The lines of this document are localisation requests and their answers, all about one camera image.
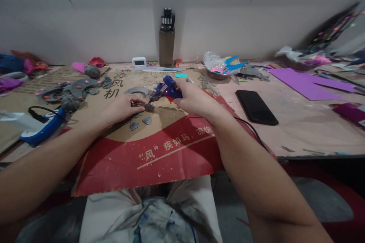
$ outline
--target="blue glue gun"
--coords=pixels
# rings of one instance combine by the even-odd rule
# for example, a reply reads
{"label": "blue glue gun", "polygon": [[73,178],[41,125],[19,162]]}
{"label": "blue glue gun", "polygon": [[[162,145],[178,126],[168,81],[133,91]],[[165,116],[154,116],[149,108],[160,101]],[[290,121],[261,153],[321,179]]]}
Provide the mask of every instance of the blue glue gun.
{"label": "blue glue gun", "polygon": [[149,97],[149,103],[158,101],[161,97],[167,97],[170,103],[172,103],[174,99],[182,98],[183,95],[181,91],[176,90],[174,84],[175,81],[171,76],[165,76],[163,83],[159,83]]}

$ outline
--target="metal bowl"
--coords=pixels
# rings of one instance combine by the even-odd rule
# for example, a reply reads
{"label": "metal bowl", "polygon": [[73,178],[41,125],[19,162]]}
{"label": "metal bowl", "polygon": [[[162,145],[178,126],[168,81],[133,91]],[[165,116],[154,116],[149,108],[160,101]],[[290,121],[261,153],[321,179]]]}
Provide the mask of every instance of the metal bowl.
{"label": "metal bowl", "polygon": [[206,68],[206,71],[207,71],[208,76],[211,77],[214,80],[225,80],[225,79],[228,79],[230,76],[232,76],[232,74],[225,75],[225,74],[213,72],[213,71],[210,71],[207,68]]}

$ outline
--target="purple paper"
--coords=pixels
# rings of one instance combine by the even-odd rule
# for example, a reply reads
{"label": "purple paper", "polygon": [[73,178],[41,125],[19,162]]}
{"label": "purple paper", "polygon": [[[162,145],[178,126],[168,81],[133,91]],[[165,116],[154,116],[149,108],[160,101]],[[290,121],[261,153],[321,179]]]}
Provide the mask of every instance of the purple paper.
{"label": "purple paper", "polygon": [[323,87],[320,87],[305,77],[300,77],[297,72],[291,68],[285,69],[268,69],[268,71],[291,88],[298,91],[310,101],[334,100],[342,101],[343,99],[333,94]]}
{"label": "purple paper", "polygon": [[350,83],[340,82],[340,81],[326,79],[326,78],[322,78],[322,77],[316,77],[316,76],[312,76],[311,74],[308,74],[308,73],[301,73],[301,75],[303,77],[307,78],[309,81],[311,81],[314,84],[324,85],[327,87],[332,87],[335,89],[340,89],[340,90],[344,90],[344,91],[351,92],[351,93],[356,92],[356,89],[353,88],[352,84],[350,84]]}

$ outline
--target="smartphone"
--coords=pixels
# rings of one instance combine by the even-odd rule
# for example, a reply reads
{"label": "smartphone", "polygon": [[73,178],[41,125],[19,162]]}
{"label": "smartphone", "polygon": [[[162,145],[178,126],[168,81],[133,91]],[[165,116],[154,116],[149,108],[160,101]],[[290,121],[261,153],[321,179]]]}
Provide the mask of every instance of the smartphone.
{"label": "smartphone", "polygon": [[279,124],[278,120],[257,92],[237,90],[236,95],[250,121],[266,125]]}

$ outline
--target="purple fabric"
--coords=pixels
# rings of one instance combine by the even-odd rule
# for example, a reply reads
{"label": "purple fabric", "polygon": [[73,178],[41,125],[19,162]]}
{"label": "purple fabric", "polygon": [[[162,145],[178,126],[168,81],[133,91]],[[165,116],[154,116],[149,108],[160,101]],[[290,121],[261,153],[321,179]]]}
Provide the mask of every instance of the purple fabric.
{"label": "purple fabric", "polygon": [[30,73],[32,73],[32,71],[34,70],[34,68],[33,68],[33,66],[32,66],[32,63],[30,62],[30,60],[29,59],[26,59],[25,61],[24,61],[24,70],[23,70],[23,72],[25,73],[25,74],[30,74]]}
{"label": "purple fabric", "polygon": [[288,86],[298,91],[300,94],[302,94],[310,101],[343,100],[341,97],[312,83],[305,77],[300,77],[300,75],[291,68],[268,69],[268,71],[275,77],[279,78],[281,81],[286,83]]}
{"label": "purple fabric", "polygon": [[5,92],[12,91],[13,89],[17,88],[18,86],[22,85],[23,82],[17,79],[12,78],[1,78],[0,79],[0,88],[5,89]]}
{"label": "purple fabric", "polygon": [[352,87],[353,84],[350,84],[350,83],[340,82],[340,81],[326,79],[326,78],[322,78],[322,77],[316,77],[316,76],[312,76],[311,74],[308,74],[308,73],[301,73],[301,75],[303,77],[307,78],[309,81],[311,81],[314,84],[324,85],[327,87],[332,87],[335,89],[340,89],[340,90],[344,90],[344,91],[351,92],[351,93],[356,92],[356,89]]}

